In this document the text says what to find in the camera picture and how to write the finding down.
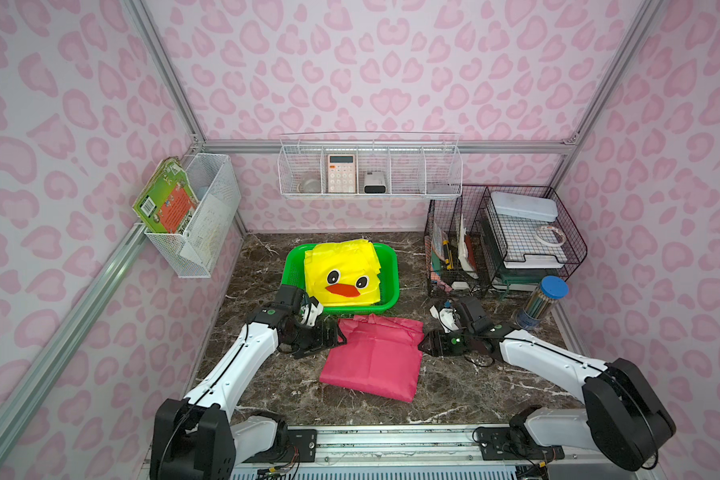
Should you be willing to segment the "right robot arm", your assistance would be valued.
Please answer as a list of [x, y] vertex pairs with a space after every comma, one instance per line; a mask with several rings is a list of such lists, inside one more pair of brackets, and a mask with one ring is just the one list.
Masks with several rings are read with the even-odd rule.
[[659, 451], [677, 427], [633, 362], [575, 354], [537, 338], [514, 321], [493, 321], [475, 297], [456, 298], [445, 312], [453, 325], [428, 332], [419, 344], [422, 353], [483, 354], [495, 363], [544, 378], [583, 405], [580, 409], [529, 406], [505, 427], [479, 427], [473, 440], [483, 452], [547, 461], [564, 447], [574, 447], [597, 451], [626, 471], [657, 467]]

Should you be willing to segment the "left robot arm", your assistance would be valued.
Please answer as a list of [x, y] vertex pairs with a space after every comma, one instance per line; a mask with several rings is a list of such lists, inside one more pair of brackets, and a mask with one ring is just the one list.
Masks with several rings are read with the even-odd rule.
[[283, 416], [232, 417], [264, 362], [285, 350], [301, 359], [346, 344], [338, 324], [304, 290], [279, 287], [275, 299], [246, 318], [241, 333], [211, 372], [183, 399], [167, 399], [154, 419], [152, 479], [229, 479], [246, 461], [259, 462], [260, 479], [295, 478], [315, 455], [313, 430], [289, 430]]

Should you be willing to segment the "pink raincoat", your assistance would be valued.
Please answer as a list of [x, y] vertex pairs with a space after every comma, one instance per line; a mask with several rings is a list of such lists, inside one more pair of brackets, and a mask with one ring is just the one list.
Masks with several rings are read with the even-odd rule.
[[346, 343], [328, 354], [319, 381], [410, 403], [418, 385], [423, 323], [375, 314], [341, 319]]

